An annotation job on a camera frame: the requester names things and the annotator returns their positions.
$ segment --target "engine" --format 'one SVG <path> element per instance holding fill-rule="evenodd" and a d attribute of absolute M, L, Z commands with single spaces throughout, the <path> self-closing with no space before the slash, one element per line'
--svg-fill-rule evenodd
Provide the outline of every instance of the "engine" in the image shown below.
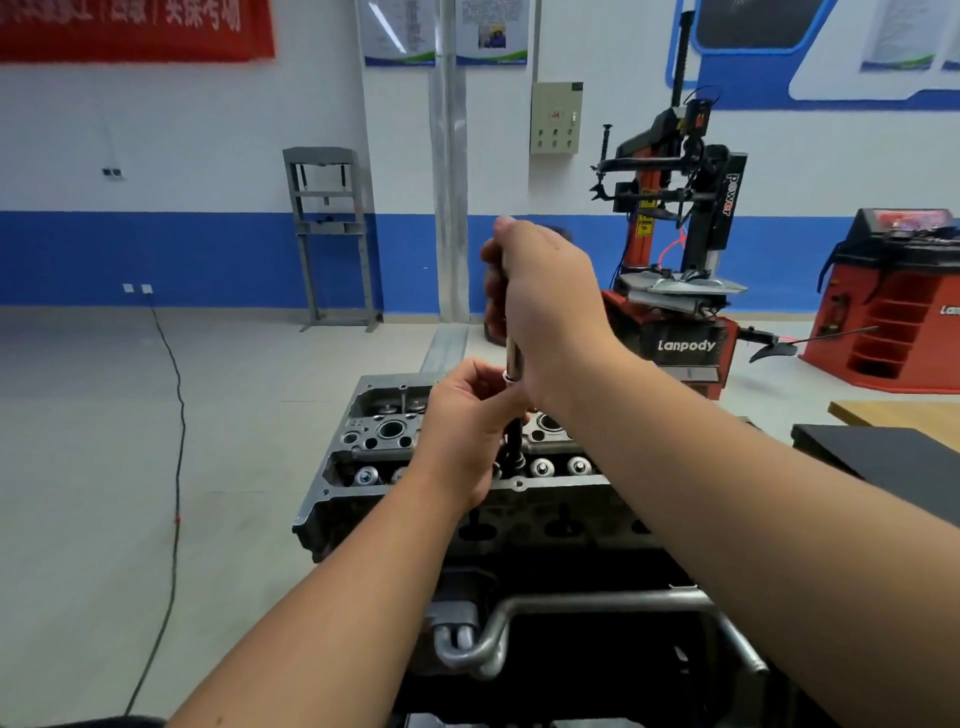
<path fill-rule="evenodd" d="M 402 478 L 437 374 L 364 376 L 294 521 L 316 562 Z M 445 723 L 759 724 L 767 666 L 563 424 L 458 524 L 396 700 Z"/>

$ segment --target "red machine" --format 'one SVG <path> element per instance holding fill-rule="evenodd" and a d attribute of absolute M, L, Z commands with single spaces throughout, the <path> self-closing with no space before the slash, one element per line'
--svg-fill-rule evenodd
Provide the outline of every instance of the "red machine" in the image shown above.
<path fill-rule="evenodd" d="M 861 209 L 801 359 L 859 387 L 960 394 L 960 238 L 947 209 Z M 856 329 L 869 327 L 860 333 Z"/>
<path fill-rule="evenodd" d="M 612 290 L 603 292 L 614 333 L 639 356 L 717 400 L 738 338 L 767 344 L 771 350 L 766 355 L 796 349 L 782 351 L 781 346 L 773 351 L 779 341 L 774 334 L 741 329 L 718 315 L 729 305 L 729 296 L 746 290 L 717 278 L 714 272 L 727 248 L 747 156 L 704 143 L 712 100 L 688 98 L 681 103 L 693 14 L 681 16 L 670 108 L 657 116 L 649 130 L 620 144 L 610 159 L 611 125 L 604 125 L 600 161 L 593 167 L 597 184 L 590 191 L 595 193 L 594 200 L 613 201 L 614 212 L 629 215 L 627 242 Z M 618 182 L 609 195 L 603 180 L 612 172 L 633 172 L 634 178 Z M 674 172 L 686 178 L 683 187 L 670 189 Z M 677 211 L 668 210 L 667 204 L 676 204 Z M 677 271 L 651 263 L 655 220 L 672 222 L 678 230 L 689 224 Z"/>

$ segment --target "red banner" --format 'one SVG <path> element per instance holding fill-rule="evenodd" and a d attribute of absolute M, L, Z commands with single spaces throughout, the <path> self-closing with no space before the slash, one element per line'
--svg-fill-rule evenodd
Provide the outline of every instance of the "red banner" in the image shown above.
<path fill-rule="evenodd" d="M 0 0 L 1 62 L 274 57 L 269 0 Z"/>

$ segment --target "person's left hand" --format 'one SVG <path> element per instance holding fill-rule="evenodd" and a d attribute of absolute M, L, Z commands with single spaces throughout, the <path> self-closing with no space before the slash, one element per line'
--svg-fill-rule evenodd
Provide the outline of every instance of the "person's left hand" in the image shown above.
<path fill-rule="evenodd" d="M 502 367 L 464 359 L 430 391 L 410 473 L 466 513 L 487 496 L 504 427 L 529 406 L 522 384 L 507 387 Z"/>

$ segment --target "person's left forearm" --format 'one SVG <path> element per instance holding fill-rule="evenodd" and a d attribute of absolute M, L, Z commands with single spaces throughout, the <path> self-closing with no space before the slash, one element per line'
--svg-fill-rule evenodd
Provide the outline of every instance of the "person's left forearm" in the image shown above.
<path fill-rule="evenodd" d="M 381 728 L 464 503 L 415 468 L 254 627 L 170 728 Z"/>

